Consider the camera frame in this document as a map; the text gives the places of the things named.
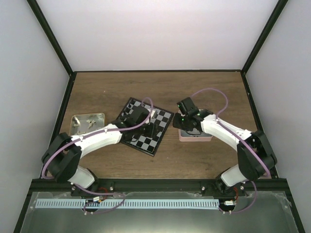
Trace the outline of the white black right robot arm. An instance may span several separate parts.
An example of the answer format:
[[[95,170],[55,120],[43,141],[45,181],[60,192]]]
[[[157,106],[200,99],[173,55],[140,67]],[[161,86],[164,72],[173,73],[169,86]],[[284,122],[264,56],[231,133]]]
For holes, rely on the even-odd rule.
[[[251,132],[223,121],[212,111],[199,109],[190,97],[178,102],[177,106],[179,112],[174,114],[173,127],[210,134],[237,152],[238,163],[216,178],[216,191],[220,195],[228,195],[238,183],[271,175],[277,158],[263,131]]]

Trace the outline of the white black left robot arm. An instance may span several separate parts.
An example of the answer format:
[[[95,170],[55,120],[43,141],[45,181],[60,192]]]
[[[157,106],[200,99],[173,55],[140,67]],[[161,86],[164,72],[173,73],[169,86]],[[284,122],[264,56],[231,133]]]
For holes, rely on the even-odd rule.
[[[155,114],[154,108],[135,106],[131,113],[101,129],[73,136],[59,134],[42,156],[41,177],[55,179],[58,183],[70,182],[82,188],[88,196],[96,195],[99,183],[89,169],[79,166],[81,158],[105,146],[131,140],[147,132]]]

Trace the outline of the white chess pieces in tray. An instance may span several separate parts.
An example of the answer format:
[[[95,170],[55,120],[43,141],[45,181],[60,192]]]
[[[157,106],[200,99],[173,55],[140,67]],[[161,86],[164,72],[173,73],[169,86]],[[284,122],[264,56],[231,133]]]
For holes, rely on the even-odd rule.
[[[93,125],[96,124],[95,120],[92,119],[75,119],[75,122],[73,124],[73,126],[75,128],[86,128],[86,129],[90,129],[93,127]]]

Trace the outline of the black and white chessboard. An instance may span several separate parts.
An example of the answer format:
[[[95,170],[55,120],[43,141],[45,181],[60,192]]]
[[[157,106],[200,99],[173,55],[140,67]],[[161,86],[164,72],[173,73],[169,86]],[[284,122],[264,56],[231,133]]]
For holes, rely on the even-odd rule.
[[[133,114],[133,110],[141,105],[141,101],[130,97],[125,104],[116,120],[113,122],[123,120],[125,127],[132,127],[133,122],[129,122],[128,115]],[[136,150],[144,152],[150,156],[155,156],[156,151],[163,139],[163,136],[171,123],[174,113],[154,106],[153,116],[144,125],[131,131],[125,131],[120,140],[121,143],[130,146]]]

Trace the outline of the pink rimmed metal tray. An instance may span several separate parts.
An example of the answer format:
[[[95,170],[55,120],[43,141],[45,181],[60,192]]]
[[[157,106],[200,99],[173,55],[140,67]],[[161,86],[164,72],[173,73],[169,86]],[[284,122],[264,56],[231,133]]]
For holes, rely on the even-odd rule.
[[[197,129],[193,131],[178,130],[179,141],[181,142],[208,142],[213,136],[207,133],[201,133]]]

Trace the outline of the orange rimmed metal tray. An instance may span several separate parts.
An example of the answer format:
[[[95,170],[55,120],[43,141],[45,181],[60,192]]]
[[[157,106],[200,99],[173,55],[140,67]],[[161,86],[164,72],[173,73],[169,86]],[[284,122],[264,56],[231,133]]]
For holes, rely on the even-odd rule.
[[[105,114],[79,114],[71,118],[70,135],[81,135],[101,129],[105,126]]]

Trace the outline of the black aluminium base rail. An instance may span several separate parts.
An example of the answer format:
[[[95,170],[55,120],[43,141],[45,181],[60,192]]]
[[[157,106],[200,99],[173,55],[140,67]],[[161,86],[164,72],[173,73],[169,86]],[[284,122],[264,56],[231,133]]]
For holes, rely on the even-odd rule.
[[[92,192],[190,192],[215,198],[244,195],[241,184],[219,188],[214,179],[98,179]]]

